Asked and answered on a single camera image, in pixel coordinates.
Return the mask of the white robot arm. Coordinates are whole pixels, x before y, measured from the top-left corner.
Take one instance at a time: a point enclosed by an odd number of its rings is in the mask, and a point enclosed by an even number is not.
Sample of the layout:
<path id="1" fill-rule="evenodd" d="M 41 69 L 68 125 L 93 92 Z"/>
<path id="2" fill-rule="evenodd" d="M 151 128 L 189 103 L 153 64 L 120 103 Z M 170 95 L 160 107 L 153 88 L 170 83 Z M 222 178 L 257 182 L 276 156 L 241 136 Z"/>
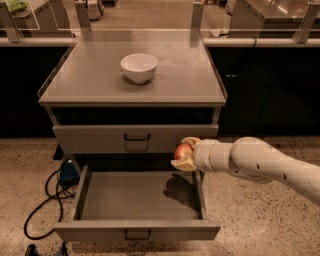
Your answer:
<path id="1" fill-rule="evenodd" d="M 276 180 L 320 204 L 320 167 L 292 158 L 257 138 L 226 143 L 186 137 L 176 148 L 171 165 L 180 171 L 221 171 L 257 183 Z"/>

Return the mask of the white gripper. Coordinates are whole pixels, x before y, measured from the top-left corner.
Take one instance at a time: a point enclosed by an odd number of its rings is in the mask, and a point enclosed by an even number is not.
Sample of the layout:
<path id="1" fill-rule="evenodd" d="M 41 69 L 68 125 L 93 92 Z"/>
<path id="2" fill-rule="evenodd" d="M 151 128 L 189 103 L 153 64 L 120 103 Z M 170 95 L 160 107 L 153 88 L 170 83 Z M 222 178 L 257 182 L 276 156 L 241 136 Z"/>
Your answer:
<path id="1" fill-rule="evenodd" d="M 188 144 L 195 149 L 193 160 L 191 158 L 181 158 L 170 161 L 171 165 L 179 171 L 195 171 L 198 167 L 203 172 L 228 172 L 234 167 L 231 161 L 232 143 L 210 139 L 201 141 L 197 137 L 185 137 L 181 140 L 181 143 Z"/>

